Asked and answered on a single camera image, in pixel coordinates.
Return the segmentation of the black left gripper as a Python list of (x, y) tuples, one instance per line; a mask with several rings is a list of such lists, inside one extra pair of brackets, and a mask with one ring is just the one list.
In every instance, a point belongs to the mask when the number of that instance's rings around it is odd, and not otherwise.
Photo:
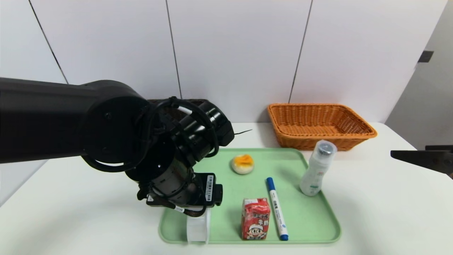
[(182, 154), (151, 154), (146, 158), (147, 205), (153, 207), (214, 207), (223, 188), (214, 173), (194, 172), (197, 163)]

